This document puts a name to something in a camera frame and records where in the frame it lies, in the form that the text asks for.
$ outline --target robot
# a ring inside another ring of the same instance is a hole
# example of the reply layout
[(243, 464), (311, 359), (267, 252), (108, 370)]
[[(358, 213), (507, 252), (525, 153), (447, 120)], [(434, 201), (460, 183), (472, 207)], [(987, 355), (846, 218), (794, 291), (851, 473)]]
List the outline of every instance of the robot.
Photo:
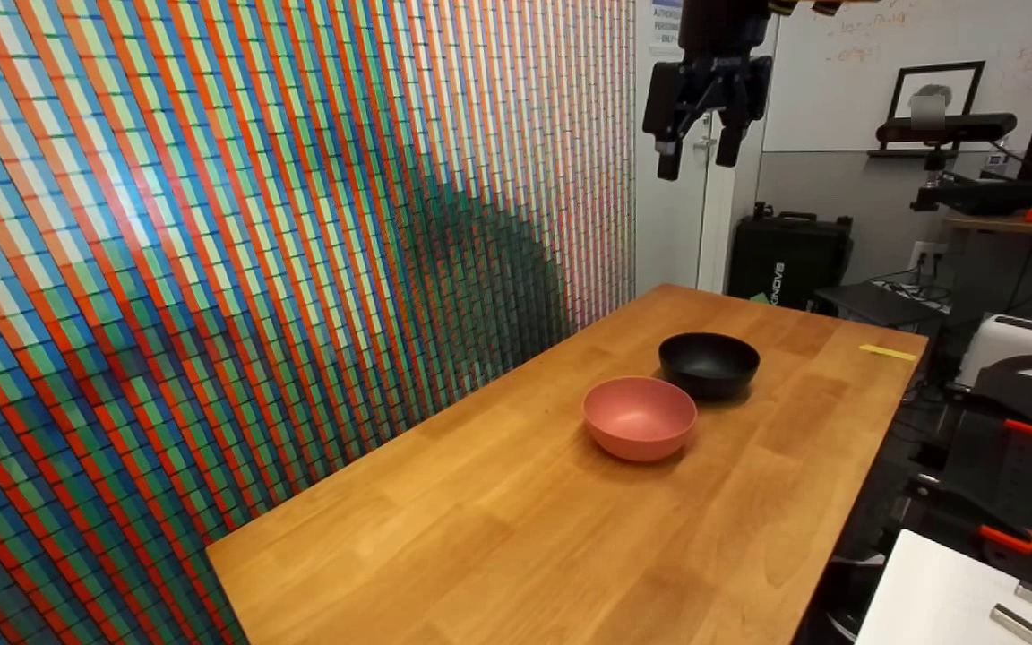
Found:
[(765, 120), (771, 59), (752, 59), (771, 14), (794, 14), (798, 0), (685, 0), (685, 60), (653, 70), (646, 133), (655, 138), (661, 180), (679, 180), (685, 133), (705, 110), (720, 110), (726, 133), (716, 164), (734, 164), (751, 121)]

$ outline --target bowl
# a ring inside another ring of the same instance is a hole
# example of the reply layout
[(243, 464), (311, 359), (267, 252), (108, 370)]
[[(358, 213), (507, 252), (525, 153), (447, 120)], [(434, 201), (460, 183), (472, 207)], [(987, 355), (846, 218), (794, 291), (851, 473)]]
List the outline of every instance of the bowl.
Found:
[(679, 335), (661, 343), (661, 365), (692, 398), (727, 403), (752, 384), (759, 350), (726, 335)]
[(662, 464), (695, 432), (695, 403), (667, 379), (610, 379), (585, 403), (589, 436), (623, 464)]

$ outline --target wooden table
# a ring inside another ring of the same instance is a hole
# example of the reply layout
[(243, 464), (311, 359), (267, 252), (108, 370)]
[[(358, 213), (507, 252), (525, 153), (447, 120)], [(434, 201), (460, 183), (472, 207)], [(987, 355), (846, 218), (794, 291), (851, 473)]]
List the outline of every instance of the wooden table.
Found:
[[(606, 459), (585, 396), (685, 329), (757, 343), (752, 396), (673, 464)], [(251, 643), (789, 643), (921, 350), (661, 288), (207, 556)]]

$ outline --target pink bowl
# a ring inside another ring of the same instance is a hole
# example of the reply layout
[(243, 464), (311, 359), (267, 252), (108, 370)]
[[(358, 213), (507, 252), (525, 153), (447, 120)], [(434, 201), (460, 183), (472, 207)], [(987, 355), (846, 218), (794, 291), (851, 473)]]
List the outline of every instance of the pink bowl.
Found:
[(695, 403), (667, 379), (610, 379), (585, 403), (589, 436), (623, 464), (679, 454), (695, 427)]

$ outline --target striped backdrop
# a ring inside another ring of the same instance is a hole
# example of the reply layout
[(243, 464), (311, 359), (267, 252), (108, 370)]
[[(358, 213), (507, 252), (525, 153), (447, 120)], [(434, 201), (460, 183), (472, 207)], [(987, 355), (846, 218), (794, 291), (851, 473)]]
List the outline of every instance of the striped backdrop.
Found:
[(239, 643), (206, 546), (629, 298), (629, 0), (0, 0), (0, 643)]

